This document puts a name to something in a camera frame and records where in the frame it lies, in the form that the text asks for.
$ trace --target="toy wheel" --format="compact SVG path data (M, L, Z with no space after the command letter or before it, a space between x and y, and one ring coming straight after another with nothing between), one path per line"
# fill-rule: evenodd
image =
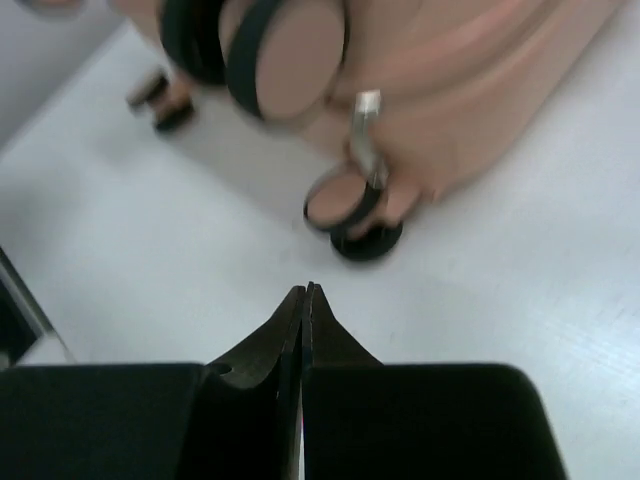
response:
M334 250L350 262L364 263L385 257L396 246L402 236L403 224L397 227L376 226L363 237L355 240L345 235L331 235Z
M158 23L162 47L174 65L198 83L226 83L220 46L220 14L227 0L166 0Z
M138 110L144 105L158 100L169 87L169 80L164 72L158 71L143 86L127 98L127 103L131 109Z
M195 114L191 100L180 106L174 106L156 119L155 129L158 133L172 133L184 126Z
M346 0L253 2L229 46L229 93L261 122L307 122L334 90L349 38Z
M304 203L307 224L321 233L346 235L378 206L383 191L352 168L338 168L320 179Z

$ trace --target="black rubber tire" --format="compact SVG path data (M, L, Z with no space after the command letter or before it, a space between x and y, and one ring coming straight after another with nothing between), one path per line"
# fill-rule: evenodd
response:
M194 9L194 0L167 0L160 12L160 37L167 56L194 80L204 85L226 85L225 63L220 45L219 22L227 0L201 0L211 10L206 51L199 51L196 42L196 22L202 21Z
M360 197L360 201L344 219L332 225L319 225L313 222L309 218L309 203L313 199L314 193L320 190L324 183L330 181L334 177L339 176L342 170L342 168L339 168L337 173L334 170L328 175L322 177L318 182L316 182L316 185L311 188L309 194L307 195L307 198L305 199L302 214L304 215L304 219L309 227L316 230L317 232L329 233L332 235L342 235L346 233L347 230L355 227L365 218L367 218L371 214L371 212L376 209L378 203L380 202L380 199L382 198L382 194L384 193L384 191L374 188L369 185L369 183L367 183L364 191L362 192L362 196Z
M169 115L160 121L156 121L154 128L161 134L170 134L184 126L195 114L192 102L188 102L182 107L176 108Z
M262 43L270 32L272 21L288 0L259 0L246 13L229 48L227 85L235 102L249 115L268 122L258 101L257 69ZM344 42L342 58L336 75L342 70L350 38L349 11L345 0L339 0L344 10Z
M166 75L164 74L159 75L156 78L155 84L149 89L147 94L144 96L141 96L139 99L137 99L136 102L130 103L129 108L131 108L133 111L137 111L142 107L144 107L145 105L153 103L154 101L162 97L162 95L165 93L168 87L169 87L169 80L167 80Z
M376 226L363 237L349 240L344 235L331 235L331 245L345 260L366 263L387 256L398 244L402 236L403 224L397 227Z

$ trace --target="pink plastic body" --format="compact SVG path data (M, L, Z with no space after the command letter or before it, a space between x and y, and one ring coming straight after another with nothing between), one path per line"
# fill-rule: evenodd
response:
M110 2L161 48L164 0ZM254 2L225 3L219 24L223 51ZM420 198L437 200L499 159L622 3L347 0L351 40L344 69L313 121L296 131L337 160L349 161L354 98L361 91L381 91L383 111L370 135L390 170L389 183L384 201L355 235L373 223L399 223ZM274 115L306 105L300 102L314 95L309 90L316 87L310 86L332 78L341 45L337 0L285 5L272 27L275 40L266 41L258 65L259 96ZM156 114L189 101L195 82L186 72L174 73L154 104ZM287 75L297 83L287 83ZM349 211L362 181L348 177L320 191L312 202L314 215L338 218Z
M301 135L344 160L355 94L380 89L377 147L404 188L437 199L505 152L623 1L352 0L345 70ZM160 0L112 3L158 43ZM251 3L227 2L223 45Z

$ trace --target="small black wheel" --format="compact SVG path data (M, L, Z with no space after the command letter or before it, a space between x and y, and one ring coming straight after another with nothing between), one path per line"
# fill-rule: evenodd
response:
M162 118L158 118L154 125L156 132L168 134L183 127L195 114L195 108L191 101L184 105L171 108L164 112Z
M165 0L159 12L160 42L172 63L199 84L226 85L220 15L228 0Z
M375 226L363 237L350 240L345 235L331 235L331 245L350 262L364 263L385 257L402 236L403 224L396 227Z
M169 80L165 76L164 72L156 73L147 84L137 91L132 97L127 99L129 107L136 111L142 108L144 105L153 103L159 100L165 91L169 87Z

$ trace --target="black plastic jaw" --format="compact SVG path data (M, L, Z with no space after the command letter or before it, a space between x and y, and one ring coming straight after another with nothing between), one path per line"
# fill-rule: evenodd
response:
M0 374L3 480L298 478L302 430L307 480L566 478L523 373L383 365L315 284L208 365Z

